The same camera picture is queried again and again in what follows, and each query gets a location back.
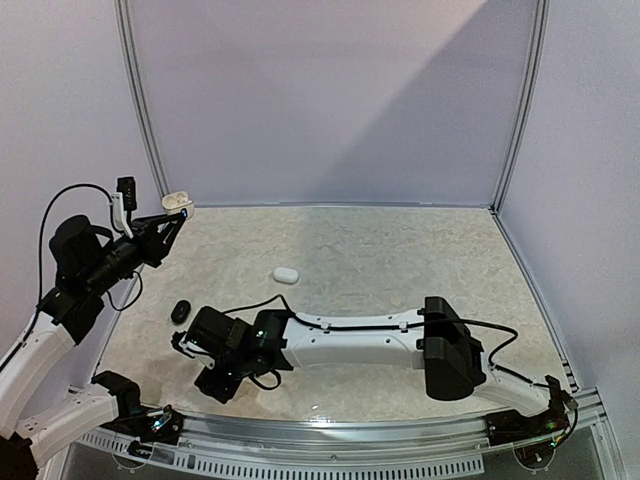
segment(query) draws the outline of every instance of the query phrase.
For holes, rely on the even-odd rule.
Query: white wall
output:
[[[489,204],[536,0],[136,0],[173,190],[199,204]]]
[[[155,211],[158,196],[132,107],[113,2],[2,2],[0,45],[2,355],[34,310],[38,228],[51,197],[79,181],[113,191],[123,175],[137,178],[141,212]],[[65,195],[50,215],[47,244],[55,227],[77,213],[108,225],[101,194]],[[46,293],[54,272],[48,248],[44,257]],[[48,377],[38,393],[42,401],[32,407],[87,379],[113,318],[107,307],[86,341]]]
[[[551,3],[501,215],[640,478],[640,4]]]

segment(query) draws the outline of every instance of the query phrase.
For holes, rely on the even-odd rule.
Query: marble-patterned table surface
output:
[[[300,272],[285,286],[277,266]],[[284,293],[295,311],[379,315],[446,298],[463,318],[509,325],[521,333],[499,360],[566,382],[558,353],[509,248],[486,210],[374,207],[210,208],[185,224],[161,268],[145,268],[144,294],[121,316],[98,371],[136,381],[147,404],[282,420],[380,421],[492,410],[468,398],[438,402],[424,373],[392,366],[327,365],[284,372],[282,386],[261,391],[245,381],[221,405],[193,381],[202,365],[171,348],[175,303],[225,310]],[[239,315],[253,322],[254,312]],[[471,327],[490,350],[504,333]]]

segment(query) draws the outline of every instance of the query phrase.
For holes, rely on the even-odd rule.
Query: beige surface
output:
[[[298,284],[275,283],[277,266],[296,268]],[[565,379],[531,293],[485,210],[281,207],[201,209],[158,270],[145,268],[144,295],[120,317],[99,370],[138,382],[145,403],[267,419],[404,420],[491,410],[469,398],[437,402],[425,394],[422,371],[368,365],[318,366],[284,372],[264,392],[245,381],[221,405],[193,381],[201,364],[171,348],[176,301],[195,313],[224,310],[284,293],[299,312],[378,315],[419,308],[445,297],[459,315],[517,328],[518,341],[499,360],[542,377]],[[252,322],[254,312],[242,316]],[[490,350],[505,334],[471,327]]]

